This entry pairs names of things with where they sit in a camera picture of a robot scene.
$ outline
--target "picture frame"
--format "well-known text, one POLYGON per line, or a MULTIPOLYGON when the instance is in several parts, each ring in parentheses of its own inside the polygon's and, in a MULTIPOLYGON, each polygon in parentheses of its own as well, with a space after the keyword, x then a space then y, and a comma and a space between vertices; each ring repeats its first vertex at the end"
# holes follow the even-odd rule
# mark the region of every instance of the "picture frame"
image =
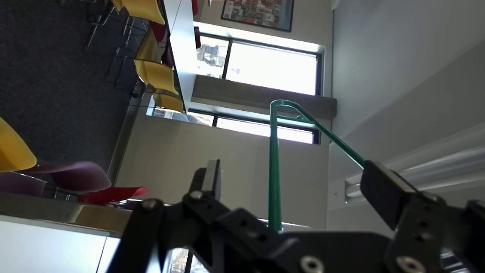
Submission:
POLYGON ((291 31, 294 0, 224 0, 221 18, 291 31))

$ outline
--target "green handrail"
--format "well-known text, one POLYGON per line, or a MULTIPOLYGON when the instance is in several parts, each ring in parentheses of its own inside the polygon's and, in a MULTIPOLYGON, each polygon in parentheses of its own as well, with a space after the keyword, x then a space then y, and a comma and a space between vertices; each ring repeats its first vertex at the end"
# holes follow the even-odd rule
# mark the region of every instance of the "green handrail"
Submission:
POLYGON ((271 136, 269 136, 269 197, 268 197, 268 225, 272 230, 282 228, 282 204, 280 204, 280 183, 279 183, 279 143, 277 143, 277 110, 280 107, 289 107, 300 113, 297 118, 285 118, 291 121, 300 121, 315 125, 319 131, 329 136, 344 153, 360 168, 363 168, 365 159, 347 145, 342 139, 319 124, 310 113, 307 113, 300 104, 291 99, 272 99, 269 104, 271 118, 271 136))

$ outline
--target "red chair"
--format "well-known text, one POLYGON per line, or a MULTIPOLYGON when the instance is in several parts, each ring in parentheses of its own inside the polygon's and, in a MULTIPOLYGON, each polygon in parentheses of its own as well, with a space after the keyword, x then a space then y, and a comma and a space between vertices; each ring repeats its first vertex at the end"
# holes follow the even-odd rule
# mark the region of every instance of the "red chair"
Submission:
POLYGON ((45 180, 24 175, 19 172, 1 172, 0 174, 0 192, 13 192, 24 195, 42 195, 45 180))
POLYGON ((142 186, 136 186, 136 187, 106 187, 103 190, 97 190, 97 192, 89 192, 89 193, 83 193, 78 195, 77 201, 80 203, 88 203, 88 204, 109 204, 112 201, 121 201, 121 200, 127 200, 127 198, 133 198, 133 197, 139 197, 147 193, 148 190, 142 186))
POLYGON ((68 163, 39 160, 36 166, 22 172, 48 174, 56 186, 75 195, 101 190, 110 186, 110 180, 104 169, 88 160, 68 163))

